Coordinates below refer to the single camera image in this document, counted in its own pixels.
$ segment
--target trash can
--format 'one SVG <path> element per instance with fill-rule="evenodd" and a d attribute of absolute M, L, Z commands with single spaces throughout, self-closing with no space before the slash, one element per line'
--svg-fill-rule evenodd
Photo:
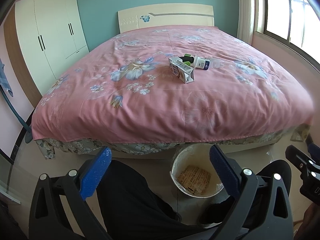
<path fill-rule="evenodd" d="M 183 148 L 179 148 L 173 157 L 172 167 L 170 171 L 174 184 L 180 191 L 193 198 L 210 198 L 217 195 L 222 189 L 223 184 L 213 165 L 210 162 L 209 150 L 210 143 L 194 143 Z M 178 177 L 189 166 L 196 166 L 208 171 L 211 174 L 209 185 L 203 195 L 192 194 L 186 190 L 179 182 Z"/>

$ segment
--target blue cloth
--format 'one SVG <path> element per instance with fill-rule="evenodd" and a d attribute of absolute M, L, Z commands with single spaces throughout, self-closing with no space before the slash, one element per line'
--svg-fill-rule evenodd
<path fill-rule="evenodd" d="M 4 90 L 8 91 L 10 96 L 13 97 L 11 87 L 4 73 L 4 64 L 2 63 L 1 59 L 0 59 L 0 85 L 3 87 Z"/>

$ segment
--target bed sheet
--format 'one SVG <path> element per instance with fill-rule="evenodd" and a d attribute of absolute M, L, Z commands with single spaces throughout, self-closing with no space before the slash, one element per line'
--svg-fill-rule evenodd
<path fill-rule="evenodd" d="M 295 128 L 290 128 L 286 130 L 281 130 L 274 133 L 264 134 L 260 136 L 248 137 L 237 140 L 226 140 L 226 141 L 216 141 L 209 143 L 217 144 L 250 144 L 250 143 L 262 143 L 268 141 L 278 141 L 285 134 L 291 133 L 291 140 L 297 142 L 304 142 L 309 134 L 309 125 L 299 125 Z M 172 143 L 133 143 L 133 144 L 111 144 L 108 142 L 101 142 L 92 138 L 86 138 L 82 140 L 77 140 L 73 142 L 61 142 L 53 138 L 45 138 L 36 140 L 41 153 L 45 159 L 54 159 L 55 150 L 58 148 L 64 152 L 71 152 L 74 154 L 90 154 L 95 150 L 101 149 L 104 146 L 109 147 L 112 150 L 118 152 L 124 152 L 133 155 L 145 155 L 161 152 L 181 144 L 190 144 L 188 142 L 172 142 Z"/>
<path fill-rule="evenodd" d="M 212 57 L 184 84 L 168 57 Z M 216 142 L 310 125 L 307 91 L 274 60 L 216 27 L 120 34 L 68 69 L 32 118 L 34 139 L 110 144 Z"/>

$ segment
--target wooden wardrobe side panel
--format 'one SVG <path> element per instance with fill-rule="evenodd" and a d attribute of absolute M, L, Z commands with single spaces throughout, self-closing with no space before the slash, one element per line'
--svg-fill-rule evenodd
<path fill-rule="evenodd" d="M 31 77 L 20 49 L 16 30 L 15 6 L 12 7 L 4 22 L 4 39 L 14 73 L 27 98 L 33 107 L 36 107 L 42 95 Z"/>

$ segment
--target gray stripe on headboard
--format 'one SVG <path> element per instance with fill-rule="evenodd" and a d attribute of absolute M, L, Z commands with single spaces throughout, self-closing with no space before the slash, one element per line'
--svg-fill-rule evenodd
<path fill-rule="evenodd" d="M 161 13 L 161 14 L 154 14 L 154 13 L 149 13 L 152 16 L 166 16 L 166 15 L 196 15 L 196 16 L 207 16 L 207 17 L 212 17 L 214 18 L 213 15 L 210 14 L 199 14 L 199 13 Z"/>

